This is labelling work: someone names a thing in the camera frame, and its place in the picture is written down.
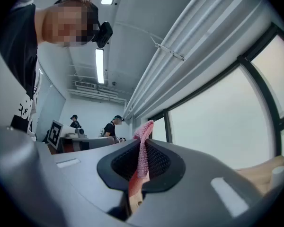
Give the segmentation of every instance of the person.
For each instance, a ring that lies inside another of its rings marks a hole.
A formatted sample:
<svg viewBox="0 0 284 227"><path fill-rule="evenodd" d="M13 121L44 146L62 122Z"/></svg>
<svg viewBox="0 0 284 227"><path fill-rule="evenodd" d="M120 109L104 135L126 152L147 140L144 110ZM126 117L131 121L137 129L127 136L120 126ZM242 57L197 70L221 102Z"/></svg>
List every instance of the person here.
<svg viewBox="0 0 284 227"><path fill-rule="evenodd" d="M25 89L11 126L28 132L36 93L38 45L83 45L98 29L98 9L90 0L58 0L37 9L33 0L19 0L0 28L0 53L18 83Z"/></svg>
<svg viewBox="0 0 284 227"><path fill-rule="evenodd" d="M75 128L75 129L81 128L81 125L80 125L79 122L77 121L77 119L78 119L78 116L77 116L77 115L74 114L74 115L71 117L71 119L72 119L71 127Z"/></svg>
<svg viewBox="0 0 284 227"><path fill-rule="evenodd" d="M104 136L115 136L115 126L121 125L123 121L124 118L122 118L121 116L115 116L113 120L104 127Z"/></svg>

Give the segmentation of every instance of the black t-shirt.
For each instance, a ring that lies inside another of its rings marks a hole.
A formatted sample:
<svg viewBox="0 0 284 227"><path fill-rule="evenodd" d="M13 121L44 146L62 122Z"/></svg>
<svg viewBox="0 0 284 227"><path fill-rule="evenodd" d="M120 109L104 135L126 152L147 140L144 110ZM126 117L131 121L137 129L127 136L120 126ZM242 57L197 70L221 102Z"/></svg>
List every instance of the black t-shirt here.
<svg viewBox="0 0 284 227"><path fill-rule="evenodd" d="M12 127L24 132L27 132L36 79L38 43L35 10L35 5L31 4L11 11L0 30L0 53L14 77L26 90L11 123Z"/></svg>
<svg viewBox="0 0 284 227"><path fill-rule="evenodd" d="M79 122L78 121L74 121L74 122L72 122L71 123L71 127L73 127L73 128L80 128L81 126L80 126L80 124L79 124Z"/></svg>
<svg viewBox="0 0 284 227"><path fill-rule="evenodd" d="M115 136L115 125L112 121L105 126L104 133L110 133L110 136Z"/></svg>

